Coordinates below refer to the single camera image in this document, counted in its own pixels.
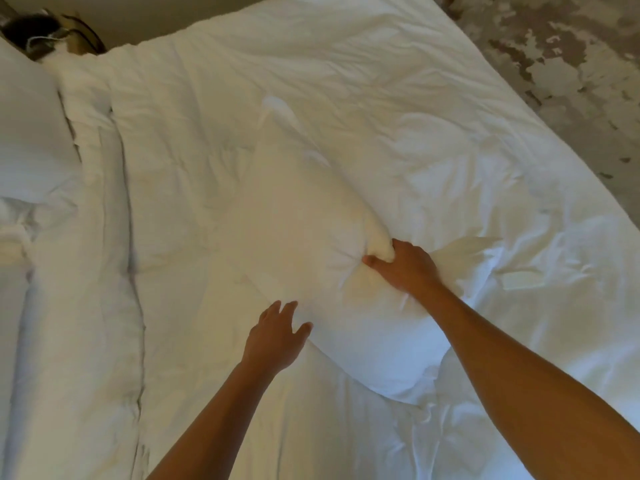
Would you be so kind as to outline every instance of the white cord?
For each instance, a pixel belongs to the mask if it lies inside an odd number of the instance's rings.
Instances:
[[[38,39],[45,39],[45,40],[55,40],[56,42],[62,42],[62,40],[66,39],[66,35],[62,38],[56,38],[56,37],[49,37],[49,36],[45,36],[45,35],[36,35],[35,37],[29,37],[27,39],[27,47],[26,47],[26,51],[27,53],[29,53],[31,51],[31,42],[33,42],[34,40],[38,40]]]

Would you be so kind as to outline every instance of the floor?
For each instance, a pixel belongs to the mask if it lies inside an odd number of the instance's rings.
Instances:
[[[640,226],[640,0],[436,0]]]

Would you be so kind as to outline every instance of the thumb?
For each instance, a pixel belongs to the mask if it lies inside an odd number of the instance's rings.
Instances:
[[[387,268],[391,266],[391,263],[388,263],[387,261],[384,261],[379,257],[372,255],[363,256],[362,262],[370,268],[375,269],[380,274],[383,274],[387,270]]]
[[[307,322],[307,323],[302,323],[302,325],[300,325],[300,328],[298,329],[297,332],[295,332],[295,336],[297,339],[299,339],[299,341],[304,344],[307,339],[309,338],[309,334],[311,334],[311,331],[314,328],[314,324],[311,322]]]

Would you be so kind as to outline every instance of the person's left arm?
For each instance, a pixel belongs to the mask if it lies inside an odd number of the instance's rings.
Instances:
[[[228,479],[260,398],[276,374],[295,361],[311,333],[311,323],[293,333],[297,306],[293,301],[280,311],[276,301],[263,311],[242,361],[148,480]]]

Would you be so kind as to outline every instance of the human arm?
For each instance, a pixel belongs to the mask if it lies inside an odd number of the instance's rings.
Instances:
[[[226,480],[262,395],[298,357],[311,323],[292,331],[297,302],[276,301],[249,333],[240,363],[147,480]]]
[[[428,254],[363,261],[410,293],[446,334],[484,409],[536,480],[640,479],[640,433],[580,382],[510,338],[438,278]]]

